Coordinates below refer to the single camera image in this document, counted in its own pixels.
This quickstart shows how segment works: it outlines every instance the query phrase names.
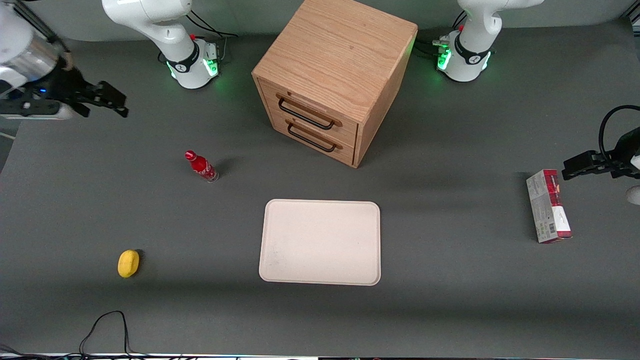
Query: green led light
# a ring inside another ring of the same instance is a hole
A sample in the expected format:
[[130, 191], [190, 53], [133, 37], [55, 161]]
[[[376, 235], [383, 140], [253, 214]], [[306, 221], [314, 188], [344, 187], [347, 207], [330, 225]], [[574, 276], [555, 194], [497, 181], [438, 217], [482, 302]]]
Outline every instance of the green led light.
[[440, 70], [446, 69], [450, 58], [451, 50], [447, 49], [446, 52], [440, 54], [440, 57], [438, 58], [438, 68], [440, 68]]
[[202, 59], [202, 63], [204, 63], [211, 77], [218, 75], [218, 62], [216, 60]]
[[482, 65], [482, 70], [486, 69], [486, 64], [489, 62], [489, 58], [491, 57], [491, 51], [486, 55], [486, 59], [484, 59], [484, 65]]
[[169, 71], [171, 72], [171, 77], [175, 79], [175, 74], [173, 73], [173, 69], [171, 68], [171, 65], [169, 65], [169, 62], [166, 62], [166, 66], [169, 68]]

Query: yellow sponge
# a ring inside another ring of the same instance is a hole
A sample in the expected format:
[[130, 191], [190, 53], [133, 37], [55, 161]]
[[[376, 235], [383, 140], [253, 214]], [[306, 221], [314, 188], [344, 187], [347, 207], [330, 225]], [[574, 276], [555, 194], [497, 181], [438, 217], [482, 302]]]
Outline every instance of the yellow sponge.
[[138, 271], [140, 255], [135, 250], [127, 250], [120, 255], [118, 260], [118, 274], [123, 278], [128, 278]]

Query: red and white box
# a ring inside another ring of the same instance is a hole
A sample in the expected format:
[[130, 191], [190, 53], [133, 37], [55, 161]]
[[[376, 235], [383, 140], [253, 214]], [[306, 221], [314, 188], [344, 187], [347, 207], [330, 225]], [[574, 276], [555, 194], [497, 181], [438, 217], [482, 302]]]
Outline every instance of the red and white box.
[[571, 228], [560, 201], [558, 171], [545, 169], [527, 179], [529, 200], [536, 222], [538, 242], [554, 243], [570, 238]]

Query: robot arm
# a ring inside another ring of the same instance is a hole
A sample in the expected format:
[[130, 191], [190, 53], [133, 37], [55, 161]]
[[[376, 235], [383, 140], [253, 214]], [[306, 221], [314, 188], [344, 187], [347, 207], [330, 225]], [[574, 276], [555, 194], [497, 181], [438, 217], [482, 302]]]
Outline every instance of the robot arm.
[[[612, 109], [600, 124], [598, 132], [600, 152], [589, 150], [566, 160], [562, 170], [565, 181], [581, 175], [604, 173], [611, 173], [614, 179], [622, 176], [640, 179], [640, 127], [622, 135], [613, 150], [604, 149], [604, 130], [607, 122], [614, 113], [623, 109], [640, 111], [640, 106], [621, 105]], [[633, 186], [627, 190], [627, 200], [640, 205], [640, 186]]]
[[441, 46], [438, 70], [455, 81], [472, 81], [486, 68], [489, 48], [502, 29], [497, 12], [522, 9], [541, 4], [544, 0], [458, 0], [468, 14], [461, 31], [454, 30], [433, 42]]
[[192, 39], [175, 21], [191, 11], [191, 0], [102, 0], [102, 7], [113, 22], [151, 39], [183, 87], [200, 88], [218, 75], [215, 44]]
[[89, 115], [92, 104], [126, 117], [126, 96], [101, 81], [93, 85], [70, 64], [65, 53], [32, 26], [53, 32], [19, 0], [0, 5], [0, 114], [10, 119], [68, 119]]

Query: bottle cap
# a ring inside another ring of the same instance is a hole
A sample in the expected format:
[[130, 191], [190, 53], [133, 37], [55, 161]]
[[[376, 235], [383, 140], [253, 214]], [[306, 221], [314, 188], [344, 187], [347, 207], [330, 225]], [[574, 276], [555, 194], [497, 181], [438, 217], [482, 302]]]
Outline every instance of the bottle cap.
[[187, 152], [184, 153], [184, 157], [187, 158], [187, 160], [189, 161], [193, 161], [193, 160], [196, 160], [198, 156], [196, 155], [195, 152], [188, 150]]

